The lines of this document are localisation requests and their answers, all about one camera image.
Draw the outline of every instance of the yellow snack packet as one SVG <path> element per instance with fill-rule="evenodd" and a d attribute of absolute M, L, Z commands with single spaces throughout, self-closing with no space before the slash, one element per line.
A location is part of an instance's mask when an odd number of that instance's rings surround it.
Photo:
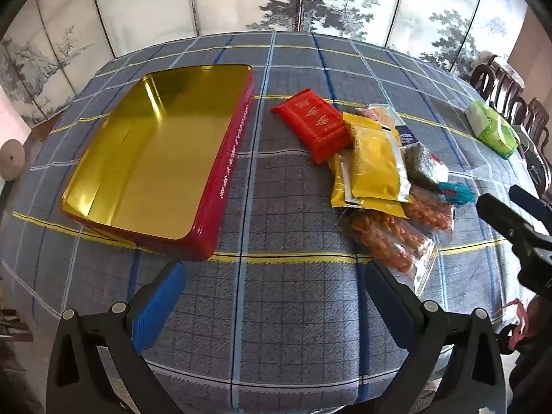
<path fill-rule="evenodd" d="M 343 120 L 354 141 L 353 196 L 408 202 L 410 182 L 398 132 L 385 129 L 370 118 L 346 112 Z"/>
<path fill-rule="evenodd" d="M 345 202 L 345 182 L 343 178 L 343 163 L 339 154 L 335 154 L 327 160 L 328 166 L 334 176 L 333 190 L 330 197 L 332 207 L 356 207 L 381 211 L 388 215 L 406 218 L 402 205 L 398 201 L 377 199 L 375 197 L 357 198 L 358 205 Z"/>

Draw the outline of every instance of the plaid tablecloth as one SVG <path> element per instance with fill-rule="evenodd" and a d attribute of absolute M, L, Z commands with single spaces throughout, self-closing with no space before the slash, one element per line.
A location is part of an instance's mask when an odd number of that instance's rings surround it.
<path fill-rule="evenodd" d="M 337 230 L 327 166 L 316 166 L 270 109 L 307 87 L 343 111 L 389 103 L 443 159 L 453 181 L 503 201 L 512 184 L 535 193 L 517 153 L 503 160 L 473 139 L 463 115 L 479 98 L 471 87 L 382 48 L 307 33 L 237 33 L 114 59 L 65 110 L 15 212 L 4 220 L 1 269 L 8 295 L 53 337 L 65 308 L 103 311 L 154 278 L 165 257 L 83 228 L 60 212 L 60 196 L 103 117 L 137 79 L 216 63 L 253 66 L 256 105 L 217 252 L 187 263 L 186 290 L 144 356 L 179 404 L 202 412 L 305 411 L 378 396 L 406 352 L 363 288 L 365 265 Z M 515 278 L 518 266 L 510 246 L 471 205 L 458 211 L 452 243 L 442 248 L 422 298 L 449 311 L 482 307 L 494 314 L 528 296 Z M 492 317 L 503 320 L 500 313 Z"/>

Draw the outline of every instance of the pink wall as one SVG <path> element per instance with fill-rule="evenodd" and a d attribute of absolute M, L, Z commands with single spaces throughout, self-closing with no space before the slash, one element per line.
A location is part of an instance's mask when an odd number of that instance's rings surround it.
<path fill-rule="evenodd" d="M 552 41 L 529 8 L 508 62 L 525 81 L 523 99 L 538 98 L 552 116 Z M 552 120 L 548 130 L 552 135 Z M 552 138 L 544 153 L 552 161 Z"/>
<path fill-rule="evenodd" d="M 13 108 L 4 89 L 0 87 L 0 147 L 11 138 L 23 144 L 30 131 L 23 118 Z"/>

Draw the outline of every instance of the green plastic package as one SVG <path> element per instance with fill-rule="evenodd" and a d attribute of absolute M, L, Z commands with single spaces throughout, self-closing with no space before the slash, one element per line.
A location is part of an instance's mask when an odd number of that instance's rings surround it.
<path fill-rule="evenodd" d="M 502 158 L 509 158 L 519 146 L 512 126 L 483 101 L 472 101 L 465 113 L 475 137 Z"/>

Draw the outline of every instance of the silver screw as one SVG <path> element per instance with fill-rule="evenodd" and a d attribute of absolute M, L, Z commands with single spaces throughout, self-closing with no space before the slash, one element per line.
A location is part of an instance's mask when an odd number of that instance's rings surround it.
<path fill-rule="evenodd" d="M 65 319 L 66 321 L 68 321 L 69 319 L 71 319 L 73 316 L 75 315 L 75 311 L 73 309 L 66 309 L 63 314 L 61 315 L 63 319 Z"/>
<path fill-rule="evenodd" d="M 114 312 L 116 315 L 122 313 L 126 309 L 126 303 L 125 302 L 117 302 L 111 307 L 111 311 Z"/>
<path fill-rule="evenodd" d="M 439 309 L 439 305 L 437 305 L 436 302 L 433 300 L 427 300 L 423 303 L 424 308 L 429 311 L 430 313 L 434 313 Z"/>
<path fill-rule="evenodd" d="M 477 308 L 475 310 L 475 315 L 479 318 L 479 319 L 486 319 L 487 318 L 487 312 L 483 309 L 483 308 Z"/>

